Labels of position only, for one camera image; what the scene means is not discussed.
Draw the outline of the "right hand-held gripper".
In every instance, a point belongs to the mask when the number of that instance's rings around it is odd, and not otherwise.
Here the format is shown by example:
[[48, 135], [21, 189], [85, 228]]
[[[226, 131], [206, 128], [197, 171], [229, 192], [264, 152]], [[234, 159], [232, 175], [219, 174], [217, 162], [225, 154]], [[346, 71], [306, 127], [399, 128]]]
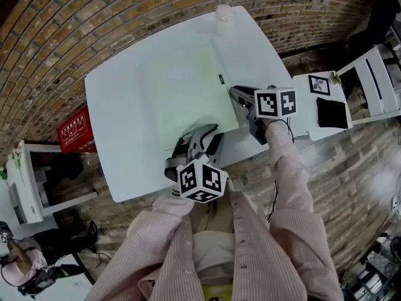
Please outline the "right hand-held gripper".
[[248, 109], [246, 119], [250, 134], [261, 144], [267, 143], [266, 125], [263, 119], [285, 120], [296, 115], [296, 90], [269, 86], [258, 89], [236, 85], [229, 89], [231, 98], [241, 107]]

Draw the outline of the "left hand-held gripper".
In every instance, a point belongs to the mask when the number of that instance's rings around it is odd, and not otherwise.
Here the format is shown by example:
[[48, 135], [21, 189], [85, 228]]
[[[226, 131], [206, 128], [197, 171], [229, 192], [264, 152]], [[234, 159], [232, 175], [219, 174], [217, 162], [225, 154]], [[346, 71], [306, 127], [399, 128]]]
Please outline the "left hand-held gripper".
[[164, 176], [177, 185], [173, 190], [175, 195], [197, 203], [209, 203], [223, 196], [227, 173], [217, 163], [224, 135], [214, 135], [209, 145], [204, 146], [204, 139], [217, 128], [217, 124], [205, 124], [192, 135], [178, 139], [164, 168]]

